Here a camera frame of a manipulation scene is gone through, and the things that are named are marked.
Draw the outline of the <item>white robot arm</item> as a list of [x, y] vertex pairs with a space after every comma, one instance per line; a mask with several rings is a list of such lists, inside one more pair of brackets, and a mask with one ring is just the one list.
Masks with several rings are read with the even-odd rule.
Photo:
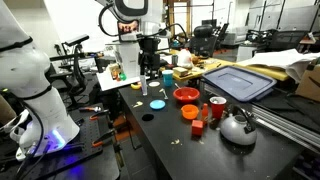
[[80, 132], [58, 90], [45, 77], [49, 66], [47, 54], [0, 0], [0, 86], [25, 107], [20, 119], [5, 125], [18, 144], [19, 161], [60, 151]]

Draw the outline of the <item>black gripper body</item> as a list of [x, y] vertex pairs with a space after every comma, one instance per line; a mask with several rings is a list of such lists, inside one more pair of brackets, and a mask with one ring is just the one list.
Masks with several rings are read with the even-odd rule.
[[141, 75], [145, 74], [145, 69], [156, 71], [160, 68], [160, 55], [156, 53], [159, 42], [157, 38], [143, 38], [139, 41], [138, 64]]

